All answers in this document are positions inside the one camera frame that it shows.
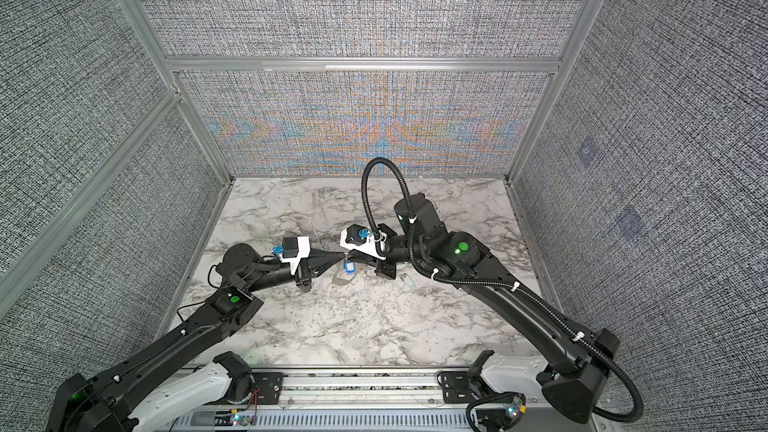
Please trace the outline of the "blue capped key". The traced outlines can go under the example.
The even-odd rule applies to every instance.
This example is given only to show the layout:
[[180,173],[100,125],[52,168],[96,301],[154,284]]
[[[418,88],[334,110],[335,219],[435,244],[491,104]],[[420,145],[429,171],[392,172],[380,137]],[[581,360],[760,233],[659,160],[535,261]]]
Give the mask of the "blue capped key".
[[344,272],[348,277],[353,277],[357,271],[356,264],[351,260],[344,261]]

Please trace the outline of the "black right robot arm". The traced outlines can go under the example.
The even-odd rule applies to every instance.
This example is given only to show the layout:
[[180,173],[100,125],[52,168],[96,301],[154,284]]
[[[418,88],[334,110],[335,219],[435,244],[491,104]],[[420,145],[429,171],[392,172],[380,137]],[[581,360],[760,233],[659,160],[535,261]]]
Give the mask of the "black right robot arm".
[[498,313],[544,357],[536,376],[545,400],[567,419],[585,424],[597,415],[631,423],[644,412],[639,389],[615,362],[620,341],[607,329],[593,331],[558,311],[520,282],[489,247],[467,232],[450,231],[423,194],[400,200],[395,213],[403,231],[385,224],[352,224],[340,244],[352,262],[372,264],[391,277],[409,263],[422,276],[461,289]]

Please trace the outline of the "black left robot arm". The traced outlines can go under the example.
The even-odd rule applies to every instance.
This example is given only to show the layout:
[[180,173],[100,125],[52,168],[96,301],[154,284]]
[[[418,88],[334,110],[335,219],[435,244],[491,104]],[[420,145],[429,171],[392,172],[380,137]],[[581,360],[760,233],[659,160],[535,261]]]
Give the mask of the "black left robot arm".
[[256,291],[283,284],[308,291],[314,278],[346,257],[343,252],[313,249],[303,237],[290,238],[289,245],[288,258],[262,257],[244,243],[230,247],[215,266],[221,284],[195,304],[188,318],[112,368],[63,382],[47,430],[154,431],[207,403],[252,400],[259,391],[252,369],[233,352],[216,356],[181,380],[169,379],[254,317],[263,305]]

